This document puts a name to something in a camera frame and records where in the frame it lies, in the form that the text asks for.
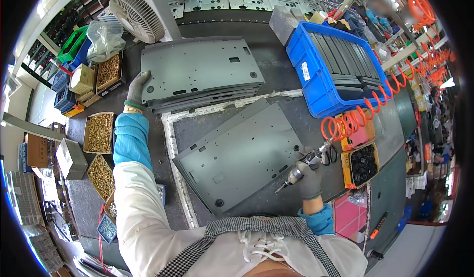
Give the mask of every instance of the green plastic crate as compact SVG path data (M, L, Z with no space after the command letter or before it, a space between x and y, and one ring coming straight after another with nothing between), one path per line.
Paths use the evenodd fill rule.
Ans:
M80 46L84 43L86 40L86 30L88 25L80 27L76 29L73 34L67 39L66 43L62 46L61 51L57 55L57 59L59 59L62 63L72 61L77 55L77 52L79 51ZM74 35L78 34L79 37L77 38L76 42L74 45L69 49L67 53L64 53L64 50L66 50L69 46L70 43L72 43Z

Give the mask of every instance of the checkered apron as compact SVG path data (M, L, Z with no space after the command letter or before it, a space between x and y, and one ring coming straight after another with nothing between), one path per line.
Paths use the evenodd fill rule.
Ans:
M323 264L329 276L340 277L339 272L323 250L323 247L306 225L305 219L293 216L228 217L209 222L206 226L204 237L181 251L180 254L157 274L157 277L183 276L198 258L214 243L217 236L225 232L235 231L275 233L300 239Z

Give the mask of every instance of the rectangular hole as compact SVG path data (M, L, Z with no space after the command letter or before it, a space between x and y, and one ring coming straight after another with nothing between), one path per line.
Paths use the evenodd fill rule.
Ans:
M282 173L287 168L288 168L288 165L285 165L285 166L281 167L280 170L278 170L278 172Z
M183 93L186 93L186 90L174 91L173 95L178 95L178 94L183 94Z

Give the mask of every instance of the white label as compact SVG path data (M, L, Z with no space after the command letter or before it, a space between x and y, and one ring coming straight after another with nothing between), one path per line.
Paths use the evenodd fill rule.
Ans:
M310 77L310 72L308 71L308 65L306 64L306 61L303 62L303 64L301 65L301 69L303 70L303 77L304 77L304 80L309 80L309 79L311 79L311 77Z

